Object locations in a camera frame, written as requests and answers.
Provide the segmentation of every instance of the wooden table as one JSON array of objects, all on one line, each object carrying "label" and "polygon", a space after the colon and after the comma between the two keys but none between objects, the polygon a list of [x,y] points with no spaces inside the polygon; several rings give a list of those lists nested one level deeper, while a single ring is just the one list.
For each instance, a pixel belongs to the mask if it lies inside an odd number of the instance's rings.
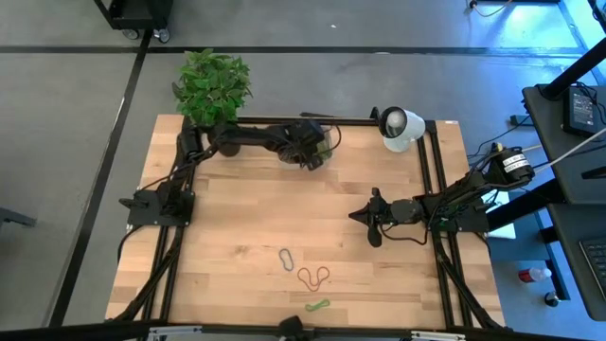
[{"label": "wooden table", "polygon": [[[183,118],[158,117],[141,184],[166,175]],[[392,153],[374,127],[341,126],[343,141],[315,171],[286,169],[274,153],[242,147],[232,158],[215,155],[197,168],[195,211],[186,229],[169,321],[174,323],[275,326],[298,314],[306,326],[443,329],[431,238],[425,246],[383,239],[373,248],[367,228],[348,218],[365,205],[373,187],[387,201],[424,193],[419,153]],[[447,182],[468,169],[455,121],[438,121]],[[425,136],[437,191],[429,136]],[[107,317],[123,311],[147,280],[158,227],[146,226],[125,243]],[[423,227],[400,225],[390,233],[422,239]],[[471,233],[458,235],[465,279],[492,318],[503,323],[486,246]],[[295,269],[282,268],[288,248]],[[296,272],[320,266],[330,277],[310,292]],[[159,315],[163,283],[152,316]],[[460,324],[456,290],[450,289]],[[306,303],[330,300],[308,313]]]}]

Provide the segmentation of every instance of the rubber band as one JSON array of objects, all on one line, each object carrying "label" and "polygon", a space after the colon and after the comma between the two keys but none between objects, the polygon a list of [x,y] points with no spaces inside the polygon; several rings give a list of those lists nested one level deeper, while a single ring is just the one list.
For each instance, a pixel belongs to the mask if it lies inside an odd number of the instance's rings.
[{"label": "rubber band", "polygon": [[[289,268],[289,266],[286,265],[286,260],[284,260],[284,258],[282,257],[283,252],[286,251],[286,254],[288,255],[288,258],[290,260],[291,266]],[[284,268],[284,270],[286,271],[293,271],[294,270],[294,261],[293,261],[293,256],[291,255],[291,251],[289,251],[287,248],[283,248],[281,249],[277,255],[280,257],[280,260],[282,260],[282,267]]]},{"label": "rubber band", "polygon": [[[320,278],[320,270],[322,270],[322,269],[325,269],[325,270],[326,270],[326,272],[327,272],[327,274],[326,274],[326,276],[325,276],[324,278]],[[307,282],[305,279],[301,278],[301,271],[303,271],[303,270],[307,271],[307,273],[308,273],[308,275],[309,275],[309,277],[310,277],[310,283],[309,283],[309,284],[308,284],[308,282]],[[326,266],[320,266],[320,267],[318,268],[318,270],[316,271],[315,276],[317,277],[317,281],[316,281],[316,283],[315,283],[315,284],[313,284],[313,282],[312,282],[312,273],[310,272],[310,269],[308,269],[308,268],[306,268],[306,267],[302,267],[302,268],[300,268],[300,269],[299,269],[299,271],[296,273],[296,277],[297,277],[297,278],[299,278],[299,280],[300,280],[300,281],[302,281],[303,283],[305,283],[305,286],[307,286],[307,288],[308,288],[308,289],[309,289],[311,292],[316,292],[316,291],[318,291],[318,289],[320,289],[320,284],[322,284],[322,282],[323,282],[323,281],[324,281],[326,278],[330,277],[330,270],[329,270],[329,268],[327,268]]]},{"label": "rubber band", "polygon": [[316,304],[313,304],[313,305],[306,304],[305,310],[311,313],[311,312],[315,312],[316,310],[318,310],[320,308],[325,308],[325,307],[329,307],[329,306],[330,306],[330,301],[327,298],[324,298]]}]

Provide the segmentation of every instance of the green plant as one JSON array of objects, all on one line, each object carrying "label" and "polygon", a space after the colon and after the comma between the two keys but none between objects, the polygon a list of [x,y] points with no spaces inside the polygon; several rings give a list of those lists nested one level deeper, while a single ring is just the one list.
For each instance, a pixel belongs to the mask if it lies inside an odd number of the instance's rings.
[{"label": "green plant", "polygon": [[200,125],[236,120],[244,97],[252,96],[248,66],[240,57],[213,54],[211,48],[186,52],[186,57],[179,84],[172,84],[177,110]]}]

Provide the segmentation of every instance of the white bottle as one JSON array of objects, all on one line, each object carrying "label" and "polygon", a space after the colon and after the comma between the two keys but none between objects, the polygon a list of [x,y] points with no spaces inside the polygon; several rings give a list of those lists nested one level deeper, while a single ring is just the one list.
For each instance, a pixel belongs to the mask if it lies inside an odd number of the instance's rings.
[{"label": "white bottle", "polygon": [[525,269],[525,270],[521,270],[520,272],[518,272],[518,277],[524,283],[531,283],[531,282],[535,282],[535,281],[542,281],[542,280],[546,280],[548,278],[551,278],[551,270],[549,270],[547,268],[543,268],[543,269],[537,269],[537,268]]}]

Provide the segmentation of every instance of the concrete floor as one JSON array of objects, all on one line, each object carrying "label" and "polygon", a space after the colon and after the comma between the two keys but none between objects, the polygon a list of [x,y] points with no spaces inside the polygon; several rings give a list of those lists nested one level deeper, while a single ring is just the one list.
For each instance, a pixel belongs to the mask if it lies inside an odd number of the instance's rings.
[{"label": "concrete floor", "polygon": [[[498,5],[483,7],[490,11]],[[575,2],[570,10],[576,22],[583,22],[579,25],[583,37],[593,35],[588,45],[594,44],[602,33],[588,24],[593,21],[587,17],[589,9]],[[465,10],[464,0],[175,0],[170,30],[169,45],[175,46],[576,46],[555,5],[510,6],[500,15],[481,18]],[[0,46],[133,44],[138,43],[107,27],[91,1],[0,3]],[[399,105],[424,118],[459,120],[472,152],[508,129],[510,115],[523,113],[522,88],[551,81],[574,61],[260,53],[242,58],[250,64],[255,94],[241,111],[243,116],[296,116],[307,111],[367,117],[372,106]],[[0,230],[0,269],[9,278],[0,281],[0,330],[45,323],[133,60],[133,54],[0,54],[0,206],[39,219],[33,229],[5,224]],[[138,183],[155,117],[175,112],[169,85],[177,79],[183,60],[178,54],[146,57],[66,324],[103,319],[127,216],[117,199],[130,196]],[[591,75],[583,80],[595,83]],[[523,147],[539,143],[531,128],[518,129],[500,141]],[[545,160],[541,150],[528,156],[533,164]],[[531,187],[549,176],[542,173]],[[606,333],[604,324],[587,316],[578,293],[555,310],[538,304],[545,288],[519,286],[512,280],[516,266],[521,265],[494,267],[511,328],[586,338]],[[564,273],[568,287],[574,288],[569,270]],[[571,319],[584,328],[554,328],[570,326]]]}]

